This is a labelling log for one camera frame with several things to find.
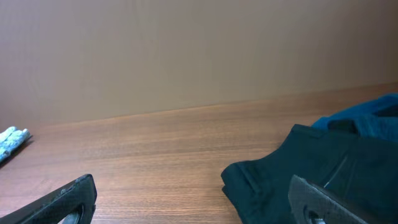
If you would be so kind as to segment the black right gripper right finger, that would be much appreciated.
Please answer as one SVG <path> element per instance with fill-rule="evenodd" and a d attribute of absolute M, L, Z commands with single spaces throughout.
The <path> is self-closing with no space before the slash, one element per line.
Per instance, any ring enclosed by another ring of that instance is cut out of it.
<path fill-rule="evenodd" d="M 323 187 L 293 175 L 288 199 L 299 224 L 372 224 L 378 219 L 342 201 Z"/>

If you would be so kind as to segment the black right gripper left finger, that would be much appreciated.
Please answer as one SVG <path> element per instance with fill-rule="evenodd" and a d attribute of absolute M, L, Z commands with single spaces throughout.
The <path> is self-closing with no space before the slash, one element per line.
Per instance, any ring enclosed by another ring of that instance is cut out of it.
<path fill-rule="evenodd" d="M 94 178 L 85 174 L 36 201 L 1 217 L 3 224 L 90 224 L 96 209 Z"/>

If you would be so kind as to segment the black shorts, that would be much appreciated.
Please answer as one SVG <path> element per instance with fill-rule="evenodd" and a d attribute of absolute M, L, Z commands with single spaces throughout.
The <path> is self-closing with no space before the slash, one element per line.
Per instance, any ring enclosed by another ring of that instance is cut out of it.
<path fill-rule="evenodd" d="M 397 223 L 396 142 L 296 124 L 276 151 L 233 163 L 221 178 L 243 223 L 294 223 L 288 201 L 293 175 Z"/>

